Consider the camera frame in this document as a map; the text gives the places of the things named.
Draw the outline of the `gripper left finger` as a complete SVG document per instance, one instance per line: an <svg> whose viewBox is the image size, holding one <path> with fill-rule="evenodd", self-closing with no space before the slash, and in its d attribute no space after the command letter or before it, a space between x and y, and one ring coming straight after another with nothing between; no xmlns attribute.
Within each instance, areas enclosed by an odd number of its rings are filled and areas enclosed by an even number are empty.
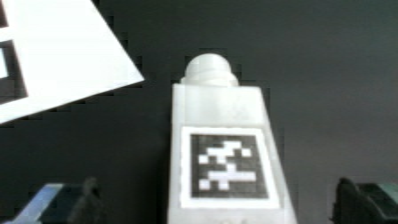
<svg viewBox="0 0 398 224"><path fill-rule="evenodd" d="M81 184L48 183L10 224L106 224L97 180L89 177Z"/></svg>

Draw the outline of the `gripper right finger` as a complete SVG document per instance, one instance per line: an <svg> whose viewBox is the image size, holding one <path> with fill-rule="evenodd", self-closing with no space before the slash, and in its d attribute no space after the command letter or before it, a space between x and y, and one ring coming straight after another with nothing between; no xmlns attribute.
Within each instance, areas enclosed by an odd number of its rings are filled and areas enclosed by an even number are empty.
<svg viewBox="0 0 398 224"><path fill-rule="evenodd" d="M339 179L334 224L398 224L398 183L355 183Z"/></svg>

